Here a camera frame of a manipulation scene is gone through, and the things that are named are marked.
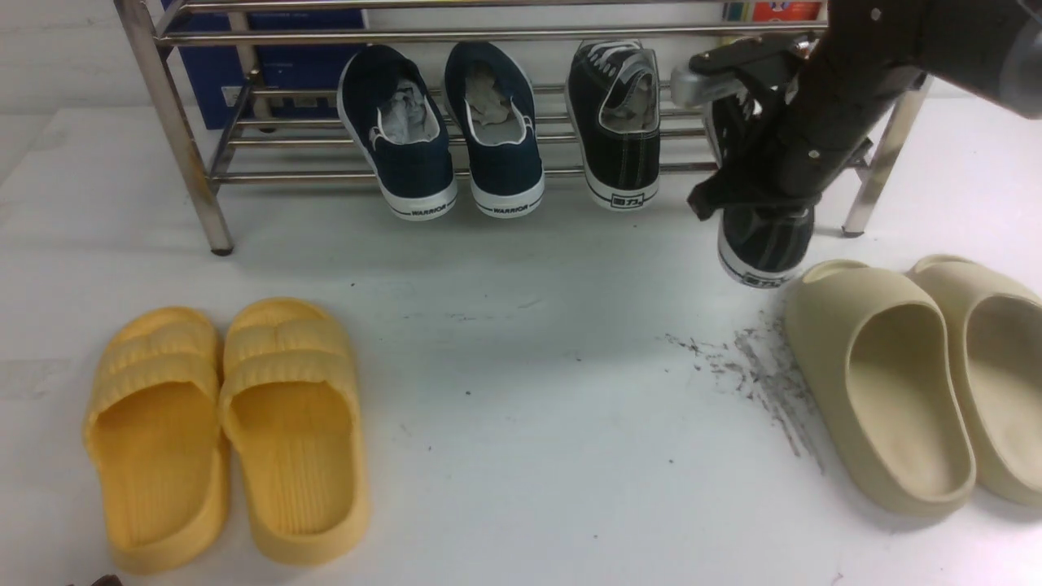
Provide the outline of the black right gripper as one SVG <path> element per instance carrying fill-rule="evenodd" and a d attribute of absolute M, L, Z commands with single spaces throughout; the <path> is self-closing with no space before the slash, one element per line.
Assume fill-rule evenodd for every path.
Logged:
<path fill-rule="evenodd" d="M 926 1 L 833 1 L 829 27 L 790 100 L 748 81 L 762 118 L 738 151 L 693 188 L 701 220 L 718 210 L 814 207 L 875 123 L 915 82 Z"/>

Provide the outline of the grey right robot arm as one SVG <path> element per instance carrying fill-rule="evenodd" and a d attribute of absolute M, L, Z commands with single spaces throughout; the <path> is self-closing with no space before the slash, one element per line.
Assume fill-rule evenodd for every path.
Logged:
<path fill-rule="evenodd" d="M 822 33 L 765 31 L 675 68 L 673 101 L 708 107 L 744 90 L 759 118 L 693 188 L 701 220 L 734 207 L 812 207 L 920 77 L 1040 118 L 1038 1 L 833 1 Z"/>

